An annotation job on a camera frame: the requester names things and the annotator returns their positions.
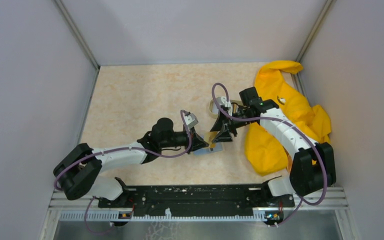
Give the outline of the beige card holder wallet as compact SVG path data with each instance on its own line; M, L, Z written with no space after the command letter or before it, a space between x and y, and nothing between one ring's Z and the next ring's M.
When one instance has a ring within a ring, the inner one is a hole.
M195 156L203 156L203 155L222 152L223 150L224 150L223 145L221 143L217 143L213 147L207 147L207 148L201 148L201 149L195 150L193 154Z

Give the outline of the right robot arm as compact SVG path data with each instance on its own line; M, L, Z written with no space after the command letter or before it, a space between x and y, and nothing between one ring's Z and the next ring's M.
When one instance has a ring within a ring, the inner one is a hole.
M228 95L216 97L215 87L211 96L218 117L212 127L216 132L214 143L231 142L237 129L257 123L273 136L291 156L291 169L285 176L264 182L261 199L267 206L275 206L284 195L304 197L322 191L337 181L333 147L328 142L319 143L303 133L289 120L279 105L272 99L263 100L255 87L239 93L242 106L231 112L232 102Z

